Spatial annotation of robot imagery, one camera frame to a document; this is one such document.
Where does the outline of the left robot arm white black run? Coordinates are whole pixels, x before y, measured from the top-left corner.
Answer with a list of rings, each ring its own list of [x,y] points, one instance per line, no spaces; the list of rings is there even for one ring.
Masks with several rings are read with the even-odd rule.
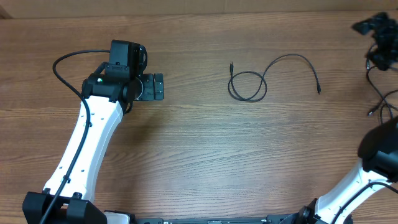
[[[138,43],[113,40],[103,62],[78,91],[75,129],[57,169],[40,193],[28,192],[22,211],[28,223],[136,223],[131,213],[101,211],[94,205],[99,170],[110,139],[135,101],[164,99],[164,76],[145,73],[148,56]]]

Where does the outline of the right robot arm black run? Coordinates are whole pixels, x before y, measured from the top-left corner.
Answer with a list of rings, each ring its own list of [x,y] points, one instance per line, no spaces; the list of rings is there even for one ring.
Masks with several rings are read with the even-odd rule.
[[[352,28],[366,35],[372,33],[373,45],[366,54],[367,71],[393,70],[397,62],[397,21],[385,12],[355,23]],[[267,216],[266,223],[352,223],[351,212],[377,191],[397,189],[397,117],[368,132],[358,147],[359,160],[353,169],[327,194],[311,204],[281,218]]]

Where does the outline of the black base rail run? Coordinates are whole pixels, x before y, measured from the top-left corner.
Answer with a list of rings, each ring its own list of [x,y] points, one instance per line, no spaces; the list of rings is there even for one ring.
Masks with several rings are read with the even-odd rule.
[[[134,214],[105,211],[107,223],[130,224],[281,224],[300,223],[299,214],[267,215],[254,218],[188,218],[188,219],[163,219],[163,218],[136,218]]]

